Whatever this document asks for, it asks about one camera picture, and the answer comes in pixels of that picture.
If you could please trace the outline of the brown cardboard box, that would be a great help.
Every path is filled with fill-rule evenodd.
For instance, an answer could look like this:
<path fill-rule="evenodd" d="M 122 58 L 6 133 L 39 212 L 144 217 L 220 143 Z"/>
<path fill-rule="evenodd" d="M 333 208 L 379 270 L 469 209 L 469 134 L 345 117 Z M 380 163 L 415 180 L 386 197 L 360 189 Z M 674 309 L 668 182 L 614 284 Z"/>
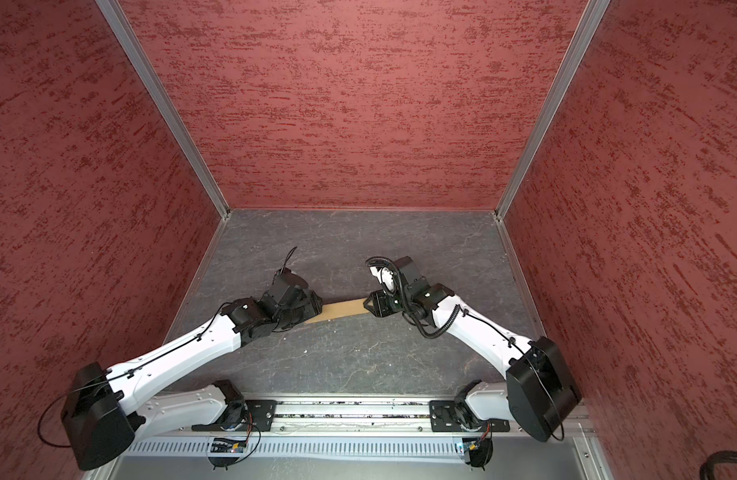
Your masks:
<path fill-rule="evenodd" d="M 322 312 L 312 317 L 312 319 L 306 320 L 306 324 L 328 322 L 362 314 L 368 314 L 368 310 L 364 308 L 364 299 L 324 304 L 322 305 Z"/>

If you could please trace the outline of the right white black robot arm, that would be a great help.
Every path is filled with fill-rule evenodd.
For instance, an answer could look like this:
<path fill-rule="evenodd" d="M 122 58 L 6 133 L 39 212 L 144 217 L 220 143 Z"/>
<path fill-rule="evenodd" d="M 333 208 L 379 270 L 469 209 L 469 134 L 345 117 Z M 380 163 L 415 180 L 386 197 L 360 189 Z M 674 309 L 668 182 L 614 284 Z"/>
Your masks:
<path fill-rule="evenodd" d="M 377 318 L 403 316 L 428 340 L 451 335 L 501 375 L 502 382 L 475 380 L 460 390 L 450 407 L 451 423 L 478 431 L 488 421 L 515 422 L 540 442 L 564 438 L 563 422 L 582 395 L 559 347 L 547 337 L 532 340 L 499 326 L 441 284 L 410 300 L 382 288 L 364 307 Z"/>

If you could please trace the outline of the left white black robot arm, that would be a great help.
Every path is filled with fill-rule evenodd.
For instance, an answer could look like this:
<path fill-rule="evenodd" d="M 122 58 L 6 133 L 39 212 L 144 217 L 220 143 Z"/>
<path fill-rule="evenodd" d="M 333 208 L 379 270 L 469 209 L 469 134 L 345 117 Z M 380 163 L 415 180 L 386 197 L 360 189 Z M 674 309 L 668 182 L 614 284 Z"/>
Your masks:
<path fill-rule="evenodd" d="M 60 410 L 78 468 L 100 468 L 132 443 L 180 427 L 242 423 L 246 400 L 228 380 L 184 394 L 162 391 L 198 368 L 304 323 L 322 310 L 322 298 L 302 278 L 286 273 L 262 298 L 224 302 L 210 320 L 156 350 L 108 368 L 96 362 L 84 366 L 74 374 Z"/>

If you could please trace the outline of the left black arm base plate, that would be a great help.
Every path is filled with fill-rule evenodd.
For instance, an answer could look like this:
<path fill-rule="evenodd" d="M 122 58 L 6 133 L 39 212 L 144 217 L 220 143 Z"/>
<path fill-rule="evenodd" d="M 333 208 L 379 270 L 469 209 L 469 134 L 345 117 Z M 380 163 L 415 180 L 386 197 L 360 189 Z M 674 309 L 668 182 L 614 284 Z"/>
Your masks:
<path fill-rule="evenodd" d="M 246 400 L 244 404 L 234 402 L 226 406 L 218 420 L 212 424 L 192 425 L 194 432 L 250 432 L 254 429 L 268 432 L 276 416 L 276 400 Z"/>

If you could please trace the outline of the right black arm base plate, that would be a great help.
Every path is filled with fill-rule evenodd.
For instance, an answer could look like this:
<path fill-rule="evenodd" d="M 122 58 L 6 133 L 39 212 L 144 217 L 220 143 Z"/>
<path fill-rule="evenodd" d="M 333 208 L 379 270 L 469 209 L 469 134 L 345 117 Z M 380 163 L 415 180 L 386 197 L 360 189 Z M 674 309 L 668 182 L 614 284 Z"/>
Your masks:
<path fill-rule="evenodd" d="M 477 418 L 463 402 L 431 400 L 428 402 L 431 430 L 436 433 L 506 433 L 510 432 L 506 420 Z"/>

